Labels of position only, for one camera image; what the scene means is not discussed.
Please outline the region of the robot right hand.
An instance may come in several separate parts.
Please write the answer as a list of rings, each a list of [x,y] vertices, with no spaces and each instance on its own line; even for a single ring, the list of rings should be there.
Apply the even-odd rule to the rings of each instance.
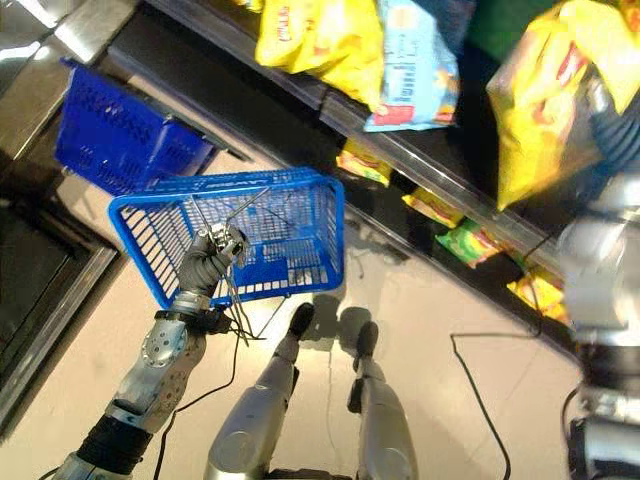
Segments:
[[[639,173],[639,92],[622,113],[595,69],[589,71],[586,98],[594,141],[601,152],[599,169],[607,175]]]

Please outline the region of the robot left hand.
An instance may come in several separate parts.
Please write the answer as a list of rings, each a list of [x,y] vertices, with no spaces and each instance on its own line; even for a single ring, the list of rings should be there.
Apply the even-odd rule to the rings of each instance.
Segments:
[[[179,267],[180,291],[211,299],[231,265],[244,257],[248,244],[247,236],[232,225],[199,229]]]

